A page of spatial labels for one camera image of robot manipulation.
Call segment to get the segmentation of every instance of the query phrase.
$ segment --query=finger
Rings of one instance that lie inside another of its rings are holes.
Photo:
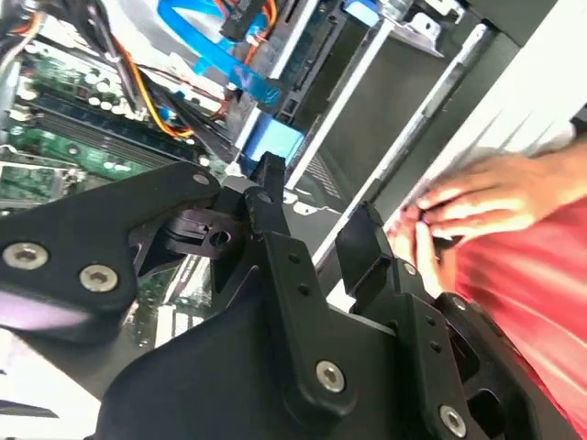
[[[419,220],[420,208],[418,208],[415,204],[412,204],[408,206],[402,214],[404,214],[405,218],[407,219]]]
[[[398,227],[400,227],[400,222],[398,220],[395,220],[393,222],[393,224],[387,230],[387,239],[389,240],[390,243],[393,242],[393,239],[397,235],[397,228]]]
[[[467,218],[439,222],[433,224],[430,230],[433,236],[465,236],[463,241],[468,241],[474,237],[496,232],[525,229],[531,224],[532,219],[528,215],[498,210],[472,215]]]
[[[415,265],[415,221],[404,221],[397,228],[391,243],[393,254]]]
[[[432,225],[495,210],[516,210],[521,207],[521,203],[522,201],[514,196],[512,190],[494,187],[489,190],[466,193],[451,202],[427,211],[424,214],[424,221]]]
[[[415,225],[415,242],[415,259],[419,272],[424,279],[437,281],[439,274],[437,253],[434,250],[430,229],[423,222]]]
[[[420,197],[416,204],[420,209],[428,210],[465,193],[492,188],[499,182],[499,178],[493,172],[462,173],[448,181],[435,185],[429,192]]]

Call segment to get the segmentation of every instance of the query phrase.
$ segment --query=screw hole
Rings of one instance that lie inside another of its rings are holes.
[[[430,348],[432,348],[437,353],[440,353],[442,351],[442,347],[436,341],[430,341]]]
[[[302,293],[303,296],[310,295],[310,288],[308,286],[306,286],[305,284],[300,284],[299,286],[297,286],[297,291]]]
[[[216,232],[210,237],[210,244],[215,248],[220,248],[230,241],[230,234],[225,231]]]
[[[458,428],[460,426],[459,423],[459,419],[457,418],[457,416],[455,414],[449,414],[449,422],[450,424],[452,424],[455,428]]]
[[[30,263],[37,259],[37,252],[32,249],[23,249],[15,254],[18,261]]]
[[[90,280],[97,281],[100,284],[104,284],[108,281],[108,277],[102,272],[95,272],[90,275]]]

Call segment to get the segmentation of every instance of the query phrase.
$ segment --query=metal screw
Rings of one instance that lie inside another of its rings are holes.
[[[465,305],[465,302],[456,296],[452,297],[452,301],[454,302],[454,304],[459,307],[461,310],[467,310],[467,305]]]
[[[194,174],[194,180],[202,185],[209,185],[210,181],[202,174]]]
[[[90,292],[106,293],[118,285],[118,275],[101,264],[93,264],[80,272],[80,282]]]
[[[462,420],[460,414],[451,406],[442,405],[440,410],[440,419],[442,423],[458,438],[463,438],[467,435],[467,425]]]
[[[49,252],[35,243],[15,243],[4,249],[2,258],[11,268],[34,270],[49,261]]]
[[[266,204],[272,204],[273,203],[273,200],[271,199],[271,197],[269,195],[267,195],[265,192],[259,192],[258,196]]]
[[[316,376],[324,388],[331,392],[345,389],[345,377],[340,368],[329,360],[321,360],[316,365]]]
[[[410,263],[404,263],[404,269],[410,275],[416,275],[417,274],[417,270]]]

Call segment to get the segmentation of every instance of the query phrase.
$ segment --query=orange wire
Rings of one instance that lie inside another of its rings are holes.
[[[258,44],[256,44],[256,45],[252,44],[250,46],[249,52],[247,52],[247,56],[245,57],[245,60],[243,61],[243,64],[245,64],[245,65],[250,64],[253,57],[255,56],[255,53],[257,53],[257,50],[259,49],[259,43],[261,43],[269,35],[269,33],[273,30],[275,23],[277,22],[277,5],[275,4],[275,0],[269,0],[267,3],[269,4],[269,8],[266,5],[264,5],[262,8],[263,15],[265,15],[265,17],[267,18],[267,28],[265,30],[263,30],[258,36],[255,37]],[[225,101],[220,106],[220,108],[213,115],[210,116],[210,118],[212,120],[216,120],[219,117],[223,116],[227,110],[228,110],[228,101]]]
[[[10,32],[12,34],[24,34],[25,32],[27,32],[30,29],[31,24],[32,24],[32,20],[30,21],[30,23],[25,23],[21,27],[17,27],[16,29],[12,29]]]
[[[228,11],[227,11],[226,7],[224,6],[224,4],[222,3],[222,0],[214,0],[214,3],[216,3],[216,6],[218,6],[220,8],[220,11],[222,12],[222,15],[224,16],[224,18],[228,19]]]
[[[143,100],[145,101],[145,105],[149,109],[149,113],[150,113],[151,117],[155,120],[155,123],[157,124],[157,126],[159,126],[161,131],[163,131],[164,133],[167,133],[168,135],[173,136],[175,138],[177,138],[177,137],[180,137],[180,138],[190,137],[194,133],[193,130],[186,130],[183,132],[177,132],[177,131],[174,131],[170,126],[168,126],[167,124],[165,124],[161,120],[159,113],[157,113],[157,109],[155,108],[155,106],[153,105],[153,102],[150,99],[149,92],[147,91],[147,88],[145,87],[145,83],[143,82],[143,79],[140,76],[140,72],[138,71],[137,64],[135,64],[135,62],[130,58],[130,54],[122,46],[122,44],[120,44],[120,42],[118,40],[116,40],[116,44],[117,44],[118,48],[120,49],[120,51],[122,52],[125,59],[127,60],[128,64],[130,65],[132,73],[133,73],[135,79],[137,80],[138,89],[140,90],[140,94],[142,95]]]

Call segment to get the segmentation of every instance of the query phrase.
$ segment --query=green circuit board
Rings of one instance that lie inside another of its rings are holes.
[[[26,153],[74,163],[90,174],[111,182],[150,170],[150,167],[133,160],[36,128],[14,126],[8,142]]]

